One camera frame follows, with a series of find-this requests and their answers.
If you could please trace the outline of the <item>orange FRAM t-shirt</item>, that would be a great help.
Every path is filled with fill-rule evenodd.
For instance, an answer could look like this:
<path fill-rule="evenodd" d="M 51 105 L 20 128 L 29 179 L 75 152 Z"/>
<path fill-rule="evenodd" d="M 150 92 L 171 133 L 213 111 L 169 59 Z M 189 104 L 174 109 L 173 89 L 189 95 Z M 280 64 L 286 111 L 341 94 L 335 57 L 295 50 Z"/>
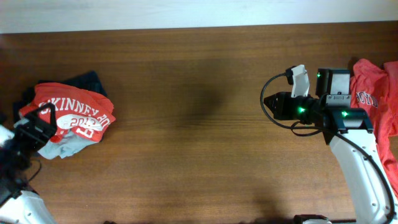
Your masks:
<path fill-rule="evenodd" d="M 57 132 L 50 139 L 60 142 L 69 132 L 93 142 L 101 141 L 104 132 L 116 118 L 114 105 L 105 96 L 61 83 L 41 83 L 34 87 L 35 97 L 19 110 L 21 116 L 47 103 L 55 107 Z"/>

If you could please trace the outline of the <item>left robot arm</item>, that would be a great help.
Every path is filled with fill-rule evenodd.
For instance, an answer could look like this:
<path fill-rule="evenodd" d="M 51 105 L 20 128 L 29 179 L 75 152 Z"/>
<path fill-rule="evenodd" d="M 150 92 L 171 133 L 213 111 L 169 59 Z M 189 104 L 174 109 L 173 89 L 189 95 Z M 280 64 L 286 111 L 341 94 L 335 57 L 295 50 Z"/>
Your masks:
<path fill-rule="evenodd" d="M 55 223 L 25 171 L 31 158 L 57 131 L 55 106 L 47 103 L 14 130 L 1 126 L 1 223 Z"/>

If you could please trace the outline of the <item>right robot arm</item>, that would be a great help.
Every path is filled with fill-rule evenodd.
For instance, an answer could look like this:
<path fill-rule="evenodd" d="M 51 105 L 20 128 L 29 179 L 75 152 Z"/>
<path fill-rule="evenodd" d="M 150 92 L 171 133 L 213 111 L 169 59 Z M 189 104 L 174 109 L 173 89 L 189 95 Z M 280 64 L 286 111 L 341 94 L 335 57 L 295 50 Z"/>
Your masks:
<path fill-rule="evenodd" d="M 376 138 L 363 109 L 344 103 L 330 106 L 330 95 L 313 98 L 291 92 L 260 96 L 264 114 L 274 124 L 294 120 L 291 131 L 322 133 L 336 157 L 353 200 L 356 223 L 397 223 L 397 198 L 376 151 Z"/>

